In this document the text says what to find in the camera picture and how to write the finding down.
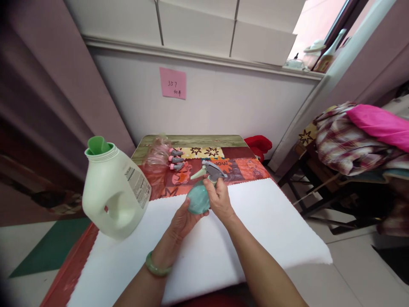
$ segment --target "green bracelet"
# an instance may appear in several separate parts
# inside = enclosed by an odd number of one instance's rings
[[[172,271],[172,267],[168,267],[167,269],[159,269],[152,263],[152,252],[146,256],[145,265],[148,268],[149,272],[151,272],[155,276],[165,277],[168,276],[170,271]]]

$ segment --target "plaid shirt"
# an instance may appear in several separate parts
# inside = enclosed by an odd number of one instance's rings
[[[395,168],[394,160],[408,165],[409,154],[379,142],[359,129],[346,111],[356,106],[346,102],[314,120],[317,126],[317,152],[322,163],[343,175],[354,176],[381,165]]]

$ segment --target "green mat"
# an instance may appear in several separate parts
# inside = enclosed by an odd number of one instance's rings
[[[70,249],[87,229],[91,220],[59,220],[10,275],[24,276],[61,268]]]

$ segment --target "wooden tabletop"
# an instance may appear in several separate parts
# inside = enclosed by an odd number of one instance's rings
[[[148,146],[153,144],[153,141],[158,135],[150,134],[144,136],[131,159],[136,165],[142,165],[143,160],[148,154]],[[225,134],[225,135],[166,135],[172,142],[174,147],[241,147],[247,146],[246,142],[240,135]]]

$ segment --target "window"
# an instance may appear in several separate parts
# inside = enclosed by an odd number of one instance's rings
[[[297,38],[289,58],[299,53],[315,40],[325,40],[330,47],[341,29],[347,28],[343,42],[359,29],[370,8],[377,0],[306,0],[294,29]]]

